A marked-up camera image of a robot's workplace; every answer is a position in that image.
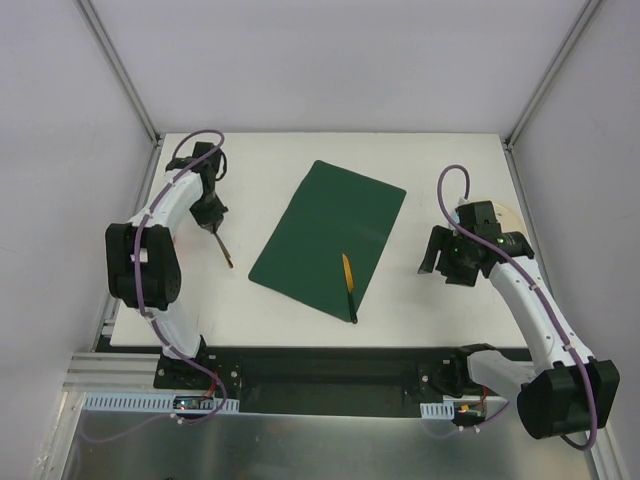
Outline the gold spoon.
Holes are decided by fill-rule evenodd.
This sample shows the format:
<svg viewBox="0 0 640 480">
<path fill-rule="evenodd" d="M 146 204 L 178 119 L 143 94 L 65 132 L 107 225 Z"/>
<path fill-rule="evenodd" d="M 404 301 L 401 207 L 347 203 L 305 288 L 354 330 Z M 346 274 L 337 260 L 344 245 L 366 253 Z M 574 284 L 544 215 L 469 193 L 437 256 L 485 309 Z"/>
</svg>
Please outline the gold spoon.
<svg viewBox="0 0 640 480">
<path fill-rule="evenodd" d="M 229 252 L 229 250 L 227 249 L 226 245 L 224 244 L 223 240 L 221 239 L 221 237 L 219 236 L 219 234 L 217 232 L 213 233 L 214 238 L 216 239 L 216 242 L 223 254 L 223 257 L 225 259 L 225 262 L 228 266 L 229 269 L 233 269 L 234 268 L 234 264 L 233 264 L 233 260 L 231 257 L 231 254 Z"/>
</svg>

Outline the cream and blue plate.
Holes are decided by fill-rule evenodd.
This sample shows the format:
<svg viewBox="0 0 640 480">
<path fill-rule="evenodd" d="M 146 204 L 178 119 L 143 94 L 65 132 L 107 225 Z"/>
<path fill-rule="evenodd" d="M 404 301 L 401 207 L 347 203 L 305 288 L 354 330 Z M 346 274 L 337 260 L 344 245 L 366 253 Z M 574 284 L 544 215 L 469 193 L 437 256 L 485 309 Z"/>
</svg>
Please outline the cream and blue plate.
<svg viewBox="0 0 640 480">
<path fill-rule="evenodd" d="M 492 203 L 503 232 L 520 232 L 525 237 L 528 236 L 525 222 L 519 213 L 495 200 Z"/>
</svg>

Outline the gold knife black handle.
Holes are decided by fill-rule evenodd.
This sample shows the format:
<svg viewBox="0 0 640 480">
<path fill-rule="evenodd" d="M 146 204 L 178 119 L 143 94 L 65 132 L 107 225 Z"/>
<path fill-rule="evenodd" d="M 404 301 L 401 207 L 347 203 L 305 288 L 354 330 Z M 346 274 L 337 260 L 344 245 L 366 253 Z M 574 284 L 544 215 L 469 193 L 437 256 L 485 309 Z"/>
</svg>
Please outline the gold knife black handle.
<svg viewBox="0 0 640 480">
<path fill-rule="evenodd" d="M 342 254 L 342 262 L 343 262 L 345 283 L 347 288 L 347 300 L 348 300 L 350 321 L 353 324 L 357 324 L 358 317 L 357 317 L 357 310 L 356 310 L 355 298 L 354 298 L 355 282 L 353 278 L 350 260 L 345 253 Z"/>
</svg>

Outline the dark green placemat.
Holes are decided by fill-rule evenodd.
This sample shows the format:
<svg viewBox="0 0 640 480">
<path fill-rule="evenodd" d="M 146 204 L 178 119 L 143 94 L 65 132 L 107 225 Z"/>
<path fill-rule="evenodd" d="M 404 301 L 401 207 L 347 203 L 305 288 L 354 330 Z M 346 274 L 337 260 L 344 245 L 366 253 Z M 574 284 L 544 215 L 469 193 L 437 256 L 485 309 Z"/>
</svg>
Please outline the dark green placemat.
<svg viewBox="0 0 640 480">
<path fill-rule="evenodd" d="M 324 161 L 313 163 L 251 268 L 250 281 L 350 321 L 342 254 L 359 308 L 406 191 Z"/>
</svg>

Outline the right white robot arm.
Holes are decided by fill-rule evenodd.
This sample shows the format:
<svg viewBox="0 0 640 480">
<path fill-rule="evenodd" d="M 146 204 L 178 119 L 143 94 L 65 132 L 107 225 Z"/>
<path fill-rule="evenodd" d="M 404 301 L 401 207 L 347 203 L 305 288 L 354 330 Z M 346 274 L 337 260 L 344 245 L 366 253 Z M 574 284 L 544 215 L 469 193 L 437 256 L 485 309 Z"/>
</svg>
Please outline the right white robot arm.
<svg viewBox="0 0 640 480">
<path fill-rule="evenodd" d="M 448 227 L 435 226 L 419 273 L 475 286 L 488 279 L 507 304 L 533 362 L 525 368 L 486 344 L 462 346 L 430 375 L 432 387 L 455 398 L 482 386 L 512 401 L 535 439 L 596 435 L 620 383 L 610 360 L 598 360 L 550 295 L 523 233 L 503 231 L 490 201 L 462 203 Z"/>
</svg>

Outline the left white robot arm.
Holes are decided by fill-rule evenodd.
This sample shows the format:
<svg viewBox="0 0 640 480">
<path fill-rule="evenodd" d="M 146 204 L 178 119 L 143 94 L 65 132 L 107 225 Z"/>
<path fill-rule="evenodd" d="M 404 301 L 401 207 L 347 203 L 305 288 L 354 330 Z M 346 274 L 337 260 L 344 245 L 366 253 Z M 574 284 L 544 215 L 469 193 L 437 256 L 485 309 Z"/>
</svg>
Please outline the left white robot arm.
<svg viewBox="0 0 640 480">
<path fill-rule="evenodd" d="M 110 224 L 105 232 L 111 296 L 148 321 L 163 354 L 181 359 L 177 377 L 192 389 L 210 381 L 212 366 L 197 355 L 203 339 L 179 301 L 182 272 L 174 237 L 188 216 L 204 231 L 217 234 L 228 208 L 216 183 L 226 171 L 220 147 L 197 142 L 189 157 L 172 157 L 161 189 L 138 213 L 125 223 Z"/>
</svg>

